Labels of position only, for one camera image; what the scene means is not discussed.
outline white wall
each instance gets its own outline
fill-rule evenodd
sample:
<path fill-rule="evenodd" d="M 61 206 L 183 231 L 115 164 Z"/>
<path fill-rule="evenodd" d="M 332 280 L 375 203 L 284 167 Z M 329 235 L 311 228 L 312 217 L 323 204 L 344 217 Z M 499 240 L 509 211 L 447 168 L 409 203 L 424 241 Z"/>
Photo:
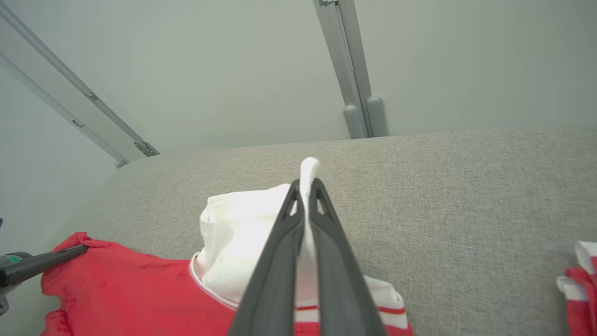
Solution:
<path fill-rule="evenodd" d="M 0 67 L 0 255 L 39 246 L 114 159 Z"/>
<path fill-rule="evenodd" d="M 355 0 L 391 135 L 597 123 L 597 1 Z"/>
<path fill-rule="evenodd" d="M 310 0 L 5 0 L 162 154 L 348 139 Z"/>

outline red and white sock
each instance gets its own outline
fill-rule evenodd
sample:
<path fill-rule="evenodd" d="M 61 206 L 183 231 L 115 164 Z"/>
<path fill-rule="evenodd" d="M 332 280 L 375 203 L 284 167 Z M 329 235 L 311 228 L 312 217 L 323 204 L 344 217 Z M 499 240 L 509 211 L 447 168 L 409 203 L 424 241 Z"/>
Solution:
<path fill-rule="evenodd" d="M 597 243 L 577 242 L 574 250 L 580 267 L 558 277 L 566 296 L 566 315 L 573 336 L 597 335 Z"/>

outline gray metal bar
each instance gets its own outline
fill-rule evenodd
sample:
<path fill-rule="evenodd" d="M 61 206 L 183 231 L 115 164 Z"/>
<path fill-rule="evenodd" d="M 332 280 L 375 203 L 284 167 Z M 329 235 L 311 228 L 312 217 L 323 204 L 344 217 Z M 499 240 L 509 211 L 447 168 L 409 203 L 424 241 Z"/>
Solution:
<path fill-rule="evenodd" d="M 378 96 L 367 98 L 367 111 L 369 111 L 369 121 L 371 122 L 373 134 L 375 136 L 389 136 L 383 100 Z"/>
<path fill-rule="evenodd" d="M 352 106 L 349 109 L 348 117 L 346 109 L 344 110 L 344 117 L 346 119 L 350 137 L 355 139 L 353 137 L 354 135 L 357 138 L 367 138 L 370 135 L 365 127 L 365 117 L 363 114 L 364 104 L 361 103 L 359 97 L 355 74 L 352 70 L 352 62 L 350 61 L 350 54 L 344 37 L 342 22 L 338 16 L 336 6 L 320 5 L 319 0 L 313 0 L 313 3 L 315 4 L 319 23 L 321 24 L 321 29 L 324 33 L 328 51 L 330 52 L 336 77 L 338 78 L 338 85 L 340 86 L 340 92 L 342 92 L 344 104 L 347 108 L 348 106 Z M 357 131 L 355 130 L 355 127 L 363 127 L 364 129 L 362 131 Z"/>
<path fill-rule="evenodd" d="M 344 108 L 344 120 L 351 139 L 368 138 L 365 133 L 365 121 L 363 113 L 355 105 L 346 105 Z"/>
<path fill-rule="evenodd" d="M 361 31 L 359 30 L 359 21 L 356 16 L 356 8 L 354 0 L 337 0 L 340 9 L 340 16 L 342 18 L 342 25 L 344 26 L 344 34 L 346 36 L 346 43 L 352 61 L 352 69 L 355 74 L 356 86 L 361 99 L 363 115 L 365 117 L 365 124 L 367 125 L 367 132 L 371 136 L 376 136 L 371 128 L 370 116 L 367 110 L 367 99 L 371 96 L 371 84 L 369 83 L 369 74 L 367 72 L 367 63 L 365 62 L 365 51 L 363 49 L 363 42 L 361 39 Z"/>
<path fill-rule="evenodd" d="M 58 70 L 74 87 L 84 94 L 97 108 L 120 127 L 129 137 L 139 143 L 144 143 L 141 138 L 129 125 L 127 125 L 112 109 L 110 109 L 93 91 L 74 73 L 47 45 L 45 45 L 26 25 L 14 14 L 13 11 L 0 0 L 0 17 L 21 35 L 37 52 L 40 53 L 52 66 Z"/>
<path fill-rule="evenodd" d="M 50 94 L 48 94 L 43 88 L 37 85 L 29 76 L 27 76 L 21 69 L 19 69 L 13 62 L 11 62 L 4 54 L 0 53 L 0 66 L 10 72 L 18 81 L 23 83 L 31 92 L 43 100 L 49 107 L 60 114 L 73 126 L 77 127 L 87 138 L 91 139 L 101 149 L 106 151 L 117 161 L 121 162 L 121 165 L 128 163 L 128 160 L 124 158 L 117 150 L 108 145 L 104 140 L 98 137 L 92 130 L 85 126 L 80 120 L 78 120 L 72 113 L 70 113 L 64 106 L 58 103 Z"/>

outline red shirt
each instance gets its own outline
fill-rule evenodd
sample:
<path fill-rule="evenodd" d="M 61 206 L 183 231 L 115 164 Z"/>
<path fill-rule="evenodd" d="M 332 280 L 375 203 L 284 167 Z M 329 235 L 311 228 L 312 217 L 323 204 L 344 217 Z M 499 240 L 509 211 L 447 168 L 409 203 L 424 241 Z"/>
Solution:
<path fill-rule="evenodd" d="M 85 244 L 83 255 L 46 271 L 42 291 L 60 297 L 42 336 L 226 335 L 235 311 L 197 285 L 189 260 L 137 253 L 78 232 L 54 251 Z M 412 336 L 386 326 L 389 336 Z M 295 335 L 319 335 L 319 324 L 300 322 Z"/>

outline folded cloth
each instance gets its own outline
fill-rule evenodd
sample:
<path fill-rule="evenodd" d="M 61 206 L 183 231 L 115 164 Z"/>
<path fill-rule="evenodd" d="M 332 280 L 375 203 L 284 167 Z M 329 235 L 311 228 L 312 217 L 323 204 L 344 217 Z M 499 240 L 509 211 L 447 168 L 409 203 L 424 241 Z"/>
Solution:
<path fill-rule="evenodd" d="M 566 316 L 572 336 L 597 335 L 597 243 L 577 242 L 574 250 L 580 267 L 569 268 L 557 278 L 566 297 Z"/>
<path fill-rule="evenodd" d="M 297 261 L 295 321 L 319 322 L 315 244 L 309 224 L 309 194 L 319 161 L 301 164 L 300 195 L 305 233 Z M 290 185 L 210 197 L 199 224 L 205 247 L 190 264 L 197 283 L 223 304 L 236 308 L 272 230 Z M 404 301 L 390 283 L 365 276 L 384 324 L 410 329 Z"/>

